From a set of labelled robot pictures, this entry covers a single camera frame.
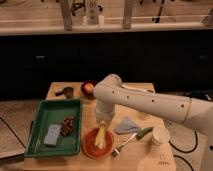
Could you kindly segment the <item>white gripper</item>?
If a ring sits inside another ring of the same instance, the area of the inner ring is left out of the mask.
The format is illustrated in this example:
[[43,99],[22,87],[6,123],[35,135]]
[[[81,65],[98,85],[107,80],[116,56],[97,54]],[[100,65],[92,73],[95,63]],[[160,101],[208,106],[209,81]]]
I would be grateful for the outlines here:
[[101,100],[96,102],[95,116],[98,124],[109,126],[115,114],[115,105]]

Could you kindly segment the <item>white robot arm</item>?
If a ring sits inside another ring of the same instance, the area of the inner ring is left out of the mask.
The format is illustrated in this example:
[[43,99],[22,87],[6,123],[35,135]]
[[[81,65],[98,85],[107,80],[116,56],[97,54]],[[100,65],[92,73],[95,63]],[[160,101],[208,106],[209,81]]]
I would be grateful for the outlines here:
[[99,121],[110,122],[114,117],[115,105],[118,104],[204,134],[207,141],[200,171],[213,169],[213,102],[126,88],[116,74],[109,74],[97,83],[93,94],[97,99],[95,113]]

